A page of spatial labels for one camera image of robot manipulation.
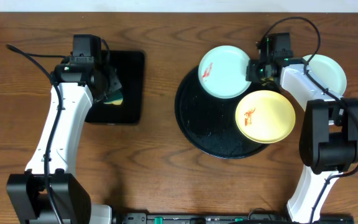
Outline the green yellow sponge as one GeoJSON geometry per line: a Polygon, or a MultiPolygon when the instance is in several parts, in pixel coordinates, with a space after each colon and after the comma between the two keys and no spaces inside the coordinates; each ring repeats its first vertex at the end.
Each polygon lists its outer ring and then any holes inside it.
{"type": "Polygon", "coordinates": [[[123,95],[121,92],[110,95],[103,103],[105,105],[121,105],[123,102],[123,95]]]}

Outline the mint green plate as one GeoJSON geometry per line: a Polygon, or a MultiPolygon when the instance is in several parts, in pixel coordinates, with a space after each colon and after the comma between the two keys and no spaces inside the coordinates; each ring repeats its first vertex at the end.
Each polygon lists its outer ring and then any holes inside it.
{"type": "Polygon", "coordinates": [[[316,54],[309,62],[309,74],[321,86],[343,95],[347,87],[347,78],[342,67],[332,58],[316,54]]]}
{"type": "Polygon", "coordinates": [[[198,80],[211,96],[234,98],[245,92],[251,82],[246,80],[250,57],[240,48],[222,45],[206,53],[198,66],[198,80]]]}

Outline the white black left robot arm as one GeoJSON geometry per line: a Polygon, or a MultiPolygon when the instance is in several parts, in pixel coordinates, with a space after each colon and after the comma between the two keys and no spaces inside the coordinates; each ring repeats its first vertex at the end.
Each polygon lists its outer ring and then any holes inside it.
{"type": "Polygon", "coordinates": [[[69,57],[48,78],[51,101],[34,155],[6,189],[20,223],[113,223],[109,205],[93,204],[76,179],[78,145],[89,110],[121,87],[110,59],[69,57]]]}

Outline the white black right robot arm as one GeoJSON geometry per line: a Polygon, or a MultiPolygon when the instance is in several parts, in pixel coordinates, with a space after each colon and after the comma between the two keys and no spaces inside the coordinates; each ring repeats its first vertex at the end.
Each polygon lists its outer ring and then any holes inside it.
{"type": "Polygon", "coordinates": [[[303,58],[250,60],[246,79],[279,86],[304,109],[303,171],[287,213],[295,223],[320,221],[335,182],[358,171],[358,99],[332,90],[303,58]]]}

